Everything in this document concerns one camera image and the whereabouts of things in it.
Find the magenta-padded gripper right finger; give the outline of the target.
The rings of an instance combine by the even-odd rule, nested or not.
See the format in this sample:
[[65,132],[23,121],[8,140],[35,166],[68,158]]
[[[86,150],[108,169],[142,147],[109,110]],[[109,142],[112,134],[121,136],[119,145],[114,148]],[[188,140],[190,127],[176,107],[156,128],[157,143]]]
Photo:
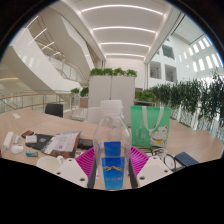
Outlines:
[[137,148],[131,148],[129,177],[133,189],[146,186],[166,175],[167,166],[158,156],[148,156]]

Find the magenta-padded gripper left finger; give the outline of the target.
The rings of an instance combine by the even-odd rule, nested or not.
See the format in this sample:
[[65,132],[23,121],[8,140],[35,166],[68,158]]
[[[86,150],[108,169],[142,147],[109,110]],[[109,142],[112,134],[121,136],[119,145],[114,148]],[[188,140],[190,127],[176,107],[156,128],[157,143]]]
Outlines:
[[93,189],[96,177],[94,149],[91,148],[77,158],[68,158],[55,174],[76,185]]

